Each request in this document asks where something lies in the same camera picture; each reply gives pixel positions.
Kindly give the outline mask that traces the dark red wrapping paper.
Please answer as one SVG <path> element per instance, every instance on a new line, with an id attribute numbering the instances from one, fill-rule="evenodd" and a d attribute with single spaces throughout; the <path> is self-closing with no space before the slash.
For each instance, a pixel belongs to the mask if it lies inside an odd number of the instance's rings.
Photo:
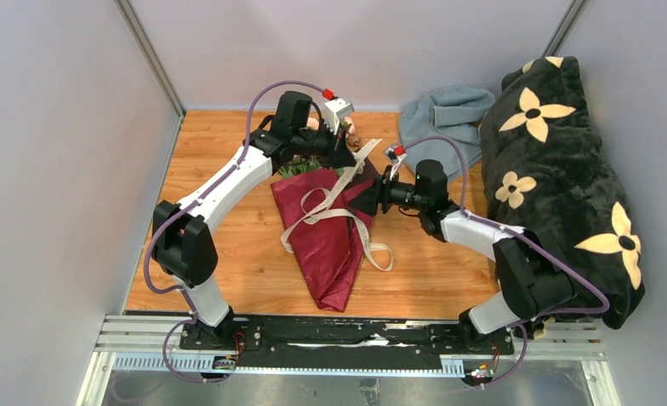
<path id="1" fill-rule="evenodd" d="M 317 308 L 342 312 L 364 256 L 355 221 L 346 216 L 301 221 L 338 180 L 335 170 L 322 168 L 277 181 L 271 191 L 284 227 L 293 228 L 288 241 Z"/>

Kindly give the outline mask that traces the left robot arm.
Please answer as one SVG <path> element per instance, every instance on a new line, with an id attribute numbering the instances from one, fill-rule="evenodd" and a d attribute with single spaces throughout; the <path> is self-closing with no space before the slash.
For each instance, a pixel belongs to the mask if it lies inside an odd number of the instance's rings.
<path id="1" fill-rule="evenodd" d="M 296 157 L 313 157 L 332 168 L 357 164 L 345 135 L 352 102 L 329 91 L 322 95 L 326 101 L 317 104 L 305 93 L 286 91 L 274 112 L 248 129 L 227 167 L 178 202 L 163 200 L 155 207 L 144 266 L 156 262 L 174 280 L 171 289 L 183 294 L 191 324 L 211 348 L 227 348 L 235 340 L 234 312 L 214 276 L 213 235 L 220 222 Z"/>

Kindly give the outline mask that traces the pink rose stem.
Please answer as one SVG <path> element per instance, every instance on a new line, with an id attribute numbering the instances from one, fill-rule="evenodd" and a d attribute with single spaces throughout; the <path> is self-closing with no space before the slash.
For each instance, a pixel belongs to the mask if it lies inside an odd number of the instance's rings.
<path id="1" fill-rule="evenodd" d="M 306 127 L 311 131 L 319 131 L 322 127 L 322 120 L 319 118 L 309 117 L 306 122 Z"/>

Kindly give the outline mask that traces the white rose stem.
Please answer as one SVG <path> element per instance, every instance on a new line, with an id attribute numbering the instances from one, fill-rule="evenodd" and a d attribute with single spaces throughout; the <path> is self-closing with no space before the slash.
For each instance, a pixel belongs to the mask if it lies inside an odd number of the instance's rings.
<path id="1" fill-rule="evenodd" d="M 292 162 L 280 167 L 277 174 L 282 178 L 292 178 L 321 168 L 323 168 L 323 165 L 314 156 L 296 156 Z"/>

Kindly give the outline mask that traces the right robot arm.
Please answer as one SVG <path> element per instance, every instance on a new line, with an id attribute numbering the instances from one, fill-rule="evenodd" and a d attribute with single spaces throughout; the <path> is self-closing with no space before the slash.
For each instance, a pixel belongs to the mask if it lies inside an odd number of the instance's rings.
<path id="1" fill-rule="evenodd" d="M 393 168 L 386 167 L 349 206 L 372 217 L 393 206 L 415 210 L 427 235 L 463 245 L 495 263 L 500 290 L 459 316 L 458 341 L 469 353 L 481 352 L 506 327 L 554 310 L 577 295 L 574 279 L 563 269 L 560 249 L 546 233 L 464 211 L 449 198 L 448 179 L 438 161 L 419 162 L 412 184 L 401 182 Z"/>

